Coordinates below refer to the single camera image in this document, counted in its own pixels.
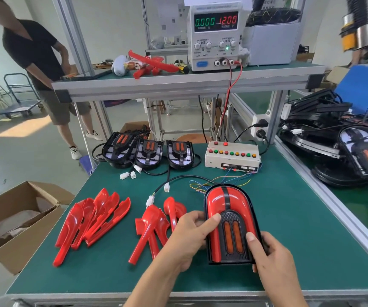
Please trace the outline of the brown round stool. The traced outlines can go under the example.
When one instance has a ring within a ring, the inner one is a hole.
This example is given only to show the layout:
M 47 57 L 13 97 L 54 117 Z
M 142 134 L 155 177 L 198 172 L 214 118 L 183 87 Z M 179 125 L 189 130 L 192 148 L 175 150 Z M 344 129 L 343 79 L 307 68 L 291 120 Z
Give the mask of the brown round stool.
M 175 141 L 191 142 L 192 144 L 202 144 L 209 143 L 213 138 L 206 134 L 204 136 L 202 133 L 189 133 L 181 135 L 180 137 L 174 139 Z

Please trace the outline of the long red lens cover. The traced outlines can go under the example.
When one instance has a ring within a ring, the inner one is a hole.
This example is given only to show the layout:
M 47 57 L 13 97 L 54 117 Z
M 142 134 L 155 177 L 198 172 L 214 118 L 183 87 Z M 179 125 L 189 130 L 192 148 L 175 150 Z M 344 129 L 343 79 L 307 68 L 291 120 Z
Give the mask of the long red lens cover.
M 138 262 L 147 243 L 150 247 L 152 259 L 155 259 L 160 252 L 155 235 L 156 229 L 160 223 L 159 208 L 155 205 L 150 205 L 147 207 L 140 221 L 142 223 L 142 225 L 139 227 L 141 236 L 128 260 L 128 263 L 132 265 L 135 265 Z

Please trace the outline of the curved red lens cover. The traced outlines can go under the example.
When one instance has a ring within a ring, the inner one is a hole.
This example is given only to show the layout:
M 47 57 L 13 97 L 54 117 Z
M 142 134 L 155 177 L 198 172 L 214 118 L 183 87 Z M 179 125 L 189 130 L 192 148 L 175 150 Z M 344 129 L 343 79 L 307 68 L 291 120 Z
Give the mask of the curved red lens cover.
M 171 231 L 176 228 L 178 220 L 187 213 L 186 207 L 177 202 L 172 196 L 168 197 L 163 204 L 163 209 L 166 215 L 170 218 Z

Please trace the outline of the white paper sheet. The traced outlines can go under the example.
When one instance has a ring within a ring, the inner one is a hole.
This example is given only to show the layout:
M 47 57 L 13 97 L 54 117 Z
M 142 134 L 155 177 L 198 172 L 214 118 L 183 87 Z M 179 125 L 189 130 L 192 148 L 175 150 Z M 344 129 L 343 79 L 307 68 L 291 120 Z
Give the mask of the white paper sheet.
M 184 0 L 185 6 L 196 6 L 196 5 L 207 5 L 214 3 L 228 3 L 228 2 L 236 2 L 240 1 L 243 4 L 243 9 L 252 10 L 253 9 L 253 0 Z

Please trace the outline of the grey plastic bin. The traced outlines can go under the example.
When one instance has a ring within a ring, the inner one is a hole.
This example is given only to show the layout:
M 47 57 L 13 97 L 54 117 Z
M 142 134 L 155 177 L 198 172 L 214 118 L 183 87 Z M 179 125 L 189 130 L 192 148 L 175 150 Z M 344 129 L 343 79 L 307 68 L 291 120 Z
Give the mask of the grey plastic bin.
M 252 11 L 246 22 L 241 44 L 249 52 L 248 66 L 289 64 L 300 18 L 301 11 L 294 8 Z

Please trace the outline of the heap of black tail lights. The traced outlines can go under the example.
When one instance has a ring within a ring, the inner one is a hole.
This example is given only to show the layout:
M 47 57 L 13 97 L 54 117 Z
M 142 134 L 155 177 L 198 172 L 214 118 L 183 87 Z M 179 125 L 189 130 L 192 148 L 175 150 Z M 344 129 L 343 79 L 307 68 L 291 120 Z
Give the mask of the heap of black tail lights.
M 323 89 L 287 101 L 282 109 L 277 135 L 310 155 L 311 174 L 328 186 L 368 185 L 368 110 L 355 113 L 352 107 Z

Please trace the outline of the person's left forearm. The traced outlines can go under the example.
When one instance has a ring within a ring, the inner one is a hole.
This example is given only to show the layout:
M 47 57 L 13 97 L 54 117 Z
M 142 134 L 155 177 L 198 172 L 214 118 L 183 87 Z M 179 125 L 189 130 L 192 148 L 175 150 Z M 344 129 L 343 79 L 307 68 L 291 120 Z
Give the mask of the person's left forearm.
M 145 270 L 123 307 L 166 307 L 177 277 L 191 263 L 192 257 L 159 253 Z

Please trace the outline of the person's right forearm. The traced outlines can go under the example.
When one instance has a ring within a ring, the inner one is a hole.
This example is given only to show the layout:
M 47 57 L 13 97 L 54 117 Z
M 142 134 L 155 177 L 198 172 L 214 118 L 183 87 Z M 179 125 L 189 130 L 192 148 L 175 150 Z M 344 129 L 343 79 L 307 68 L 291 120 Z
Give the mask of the person's right forearm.
M 297 275 L 259 275 L 274 307 L 309 307 Z

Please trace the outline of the person's right hand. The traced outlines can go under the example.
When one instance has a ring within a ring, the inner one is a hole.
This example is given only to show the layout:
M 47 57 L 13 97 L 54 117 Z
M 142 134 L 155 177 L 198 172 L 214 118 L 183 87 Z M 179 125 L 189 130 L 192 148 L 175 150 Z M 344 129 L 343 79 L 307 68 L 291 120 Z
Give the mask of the person's right hand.
M 265 263 L 255 263 L 258 275 L 297 275 L 291 252 L 269 232 L 261 232 L 262 240 L 269 248 Z

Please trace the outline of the white bench power supply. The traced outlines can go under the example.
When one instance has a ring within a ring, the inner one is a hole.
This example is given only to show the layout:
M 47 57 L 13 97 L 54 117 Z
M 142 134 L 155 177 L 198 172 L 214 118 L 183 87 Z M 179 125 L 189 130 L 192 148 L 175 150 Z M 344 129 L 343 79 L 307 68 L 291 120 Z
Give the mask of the white bench power supply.
M 191 5 L 187 16 L 191 71 L 235 69 L 247 17 L 241 0 Z

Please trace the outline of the red and black tail light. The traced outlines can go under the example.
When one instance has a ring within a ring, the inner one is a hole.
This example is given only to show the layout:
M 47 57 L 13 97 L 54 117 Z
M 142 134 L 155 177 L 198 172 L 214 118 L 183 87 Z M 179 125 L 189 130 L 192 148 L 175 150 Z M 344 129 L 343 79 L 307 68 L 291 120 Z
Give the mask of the red and black tail light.
M 251 232 L 263 245 L 261 231 L 250 197 L 240 187 L 218 184 L 204 196 L 207 219 L 221 216 L 220 224 L 207 236 L 207 256 L 211 265 L 255 264 L 246 234 Z

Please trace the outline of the red plastic parts heap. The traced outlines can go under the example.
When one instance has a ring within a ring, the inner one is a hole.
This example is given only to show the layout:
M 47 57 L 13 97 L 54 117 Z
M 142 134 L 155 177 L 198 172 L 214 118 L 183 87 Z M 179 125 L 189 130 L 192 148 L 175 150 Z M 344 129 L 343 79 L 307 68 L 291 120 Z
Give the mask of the red plastic parts heap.
M 161 72 L 175 73 L 179 72 L 179 67 L 174 64 L 167 64 L 163 62 L 163 58 L 155 56 L 154 58 L 149 56 L 141 56 L 136 54 L 132 50 L 128 51 L 128 56 L 133 59 L 135 72 L 133 73 L 134 79 L 138 80 L 144 75 L 153 76 L 159 75 Z

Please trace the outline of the black power lead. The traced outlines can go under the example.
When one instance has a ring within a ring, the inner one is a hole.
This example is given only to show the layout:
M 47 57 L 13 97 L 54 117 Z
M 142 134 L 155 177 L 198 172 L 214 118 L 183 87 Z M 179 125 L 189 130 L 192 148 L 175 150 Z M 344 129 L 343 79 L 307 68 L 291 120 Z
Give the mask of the black power lead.
M 227 88 L 226 93 L 224 94 L 224 100 L 223 100 L 223 105 L 221 106 L 222 111 L 221 111 L 221 116 L 220 116 L 220 120 L 219 120 L 219 126 L 218 126 L 218 130 L 217 130 L 217 140 L 219 141 L 221 139 L 221 134 L 222 134 L 222 125 L 224 123 L 224 116 L 225 116 L 225 112 L 227 109 L 227 99 L 228 99 L 228 93 L 231 91 L 231 84 L 232 84 L 232 68 L 231 68 L 231 62 L 228 58 L 221 58 L 220 59 L 221 64 L 224 66 L 228 66 L 229 67 L 229 85 Z

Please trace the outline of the black tail light unit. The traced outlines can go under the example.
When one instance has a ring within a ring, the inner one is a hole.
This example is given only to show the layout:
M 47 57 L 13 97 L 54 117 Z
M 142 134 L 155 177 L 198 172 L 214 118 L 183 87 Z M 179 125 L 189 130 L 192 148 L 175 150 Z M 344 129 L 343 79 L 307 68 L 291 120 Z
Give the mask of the black tail light unit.
M 103 159 L 116 169 L 131 167 L 138 139 L 137 132 L 113 132 L 102 149 Z
M 163 146 L 162 141 L 139 139 L 134 154 L 134 165 L 143 170 L 157 168 L 161 164 Z
M 185 170 L 193 167 L 195 154 L 190 141 L 167 140 L 167 160 L 172 169 Z

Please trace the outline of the blue plastic crate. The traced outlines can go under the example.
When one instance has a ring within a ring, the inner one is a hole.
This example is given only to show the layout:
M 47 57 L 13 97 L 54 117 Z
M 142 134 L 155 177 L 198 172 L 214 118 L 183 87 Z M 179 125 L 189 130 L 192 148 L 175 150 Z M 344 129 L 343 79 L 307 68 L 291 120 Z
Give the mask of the blue plastic crate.
M 352 104 L 353 114 L 368 116 L 368 65 L 352 67 L 335 88 L 343 102 Z

